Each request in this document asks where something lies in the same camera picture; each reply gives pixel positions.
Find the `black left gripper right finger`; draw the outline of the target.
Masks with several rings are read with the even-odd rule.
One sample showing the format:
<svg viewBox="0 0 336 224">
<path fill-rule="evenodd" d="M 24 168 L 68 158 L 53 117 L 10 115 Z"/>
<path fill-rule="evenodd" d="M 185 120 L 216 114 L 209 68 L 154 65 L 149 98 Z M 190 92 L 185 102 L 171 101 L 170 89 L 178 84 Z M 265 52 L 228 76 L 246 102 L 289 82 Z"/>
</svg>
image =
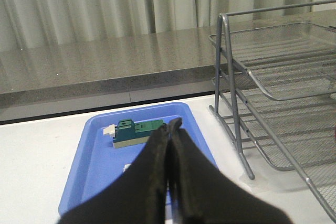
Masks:
<svg viewBox="0 0 336 224">
<path fill-rule="evenodd" d="M 174 223 L 291 223 L 279 208 L 224 176 L 195 145 L 182 119 L 169 122 L 169 190 Z"/>
</svg>

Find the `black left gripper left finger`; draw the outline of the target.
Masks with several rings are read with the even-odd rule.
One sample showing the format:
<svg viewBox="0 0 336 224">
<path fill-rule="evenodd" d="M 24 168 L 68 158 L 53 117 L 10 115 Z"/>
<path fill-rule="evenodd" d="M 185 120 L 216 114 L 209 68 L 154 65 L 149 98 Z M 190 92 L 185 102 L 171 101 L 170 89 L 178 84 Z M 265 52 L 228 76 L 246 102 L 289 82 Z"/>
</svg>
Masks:
<svg viewBox="0 0 336 224">
<path fill-rule="evenodd" d="M 168 129 L 163 124 L 121 176 L 64 214 L 59 223 L 164 223 L 167 145 Z"/>
</svg>

